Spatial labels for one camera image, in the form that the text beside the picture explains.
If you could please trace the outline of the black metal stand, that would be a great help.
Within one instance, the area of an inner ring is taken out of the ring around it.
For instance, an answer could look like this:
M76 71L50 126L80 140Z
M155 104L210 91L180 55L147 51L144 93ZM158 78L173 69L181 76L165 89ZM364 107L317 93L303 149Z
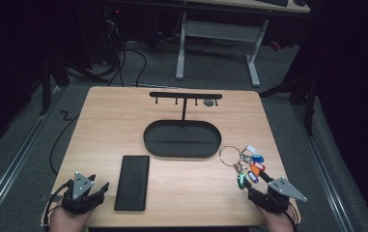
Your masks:
M261 98L267 98L276 93L290 93L290 104L298 105L304 103L305 113L303 116L303 124L309 135L313 135L312 123L313 115L315 113L314 103L318 71L320 70L321 68L317 65L309 65L305 67L292 65L281 84L260 93Z
M59 87L69 86L70 79L67 74L67 68L71 68L93 81L104 82L104 79L100 78L97 74L87 71L64 57L56 55L47 56L45 62L42 64L41 115L45 115L51 106L51 79L54 79Z

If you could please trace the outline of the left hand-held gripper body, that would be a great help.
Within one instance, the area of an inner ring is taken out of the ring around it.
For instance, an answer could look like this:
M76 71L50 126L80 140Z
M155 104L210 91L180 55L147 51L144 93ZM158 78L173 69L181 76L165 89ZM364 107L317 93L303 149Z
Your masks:
M94 185L79 172L74 173L74 179L70 181L68 190L62 199L62 208L74 215L82 215L93 209L104 201L102 197L91 197L90 190Z

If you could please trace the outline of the metal floor rail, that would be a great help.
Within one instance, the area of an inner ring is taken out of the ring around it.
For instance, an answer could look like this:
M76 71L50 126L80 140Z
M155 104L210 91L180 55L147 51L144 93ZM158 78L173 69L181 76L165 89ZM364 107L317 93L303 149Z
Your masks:
M43 198L52 185L48 148L38 145L52 110L41 110L37 89L0 139L0 232L41 230Z
M304 125L304 116L302 110L299 106L295 105L292 105L291 108L295 117L297 118L299 128L302 131L304 139L309 147L309 154L315 167L315 171L317 172L317 176L326 195L328 205L330 206L340 231L354 232L353 224L346 212L343 201L333 183L332 177L329 174L314 137L308 133Z

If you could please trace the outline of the white-framed desk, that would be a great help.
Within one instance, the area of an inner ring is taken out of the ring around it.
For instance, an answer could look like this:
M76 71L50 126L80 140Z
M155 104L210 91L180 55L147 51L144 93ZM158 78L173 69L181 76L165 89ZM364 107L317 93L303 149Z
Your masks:
M190 5L206 4L217 7L235 7L240 10L256 10L258 13L284 13L308 15L311 9L306 5L300 7L294 0L289 0L288 7L279 7L256 0L183 0L186 7ZM252 43L250 53L245 56L251 83L254 87L260 86L255 59L261 46L269 24L269 18L259 19L253 25L246 23L213 22L211 19L187 19L186 13L181 14L180 49L177 60L176 78L184 78L185 39L187 37L218 39L233 42Z

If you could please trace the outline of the person's right hand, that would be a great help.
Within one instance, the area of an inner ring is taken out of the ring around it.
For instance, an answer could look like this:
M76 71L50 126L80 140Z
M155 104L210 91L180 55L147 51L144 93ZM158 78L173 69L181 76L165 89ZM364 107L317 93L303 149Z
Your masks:
M286 213L273 214L261 207L257 207L262 214L268 232L296 232L297 217L291 206Z

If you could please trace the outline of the black smartphone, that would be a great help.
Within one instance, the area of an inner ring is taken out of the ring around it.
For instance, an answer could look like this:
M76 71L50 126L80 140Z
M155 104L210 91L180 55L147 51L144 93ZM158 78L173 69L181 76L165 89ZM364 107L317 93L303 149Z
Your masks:
M149 156L123 156L115 211L145 210L149 166Z

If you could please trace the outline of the black key rack with tray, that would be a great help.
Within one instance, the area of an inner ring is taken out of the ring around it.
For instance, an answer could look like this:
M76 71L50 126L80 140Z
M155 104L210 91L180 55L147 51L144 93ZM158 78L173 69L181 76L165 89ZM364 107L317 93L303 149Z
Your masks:
M183 100L182 118L179 120L157 120L151 122L144 130L143 139L146 149L160 158L207 159L213 156L220 147L221 133L219 129L207 121L187 120L186 108L188 100L217 101L221 94L195 94L151 92L150 97L174 99L178 103Z

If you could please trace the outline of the black keyboard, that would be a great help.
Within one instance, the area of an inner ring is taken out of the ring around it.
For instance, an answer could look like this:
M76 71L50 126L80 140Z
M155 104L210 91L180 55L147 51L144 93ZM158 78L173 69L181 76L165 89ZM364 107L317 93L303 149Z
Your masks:
M289 4L289 0L256 0L256 1L279 7L288 7Z

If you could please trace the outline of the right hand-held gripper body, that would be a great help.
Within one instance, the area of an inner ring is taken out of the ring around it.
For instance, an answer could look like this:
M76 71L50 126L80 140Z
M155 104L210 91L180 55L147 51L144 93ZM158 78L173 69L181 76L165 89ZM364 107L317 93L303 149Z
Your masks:
M248 199L269 213L280 214L285 212L289 207L291 198L303 202L307 201L307 197L284 177L278 179L268 178L266 183L268 184L266 193L262 193L253 187L248 187L247 190Z

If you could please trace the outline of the person's left hand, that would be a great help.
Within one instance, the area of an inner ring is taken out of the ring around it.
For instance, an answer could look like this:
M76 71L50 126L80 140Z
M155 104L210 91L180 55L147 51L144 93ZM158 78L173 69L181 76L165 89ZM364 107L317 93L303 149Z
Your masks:
M54 209L50 216L49 232L84 232L93 212L91 210L82 215L74 215L62 208Z

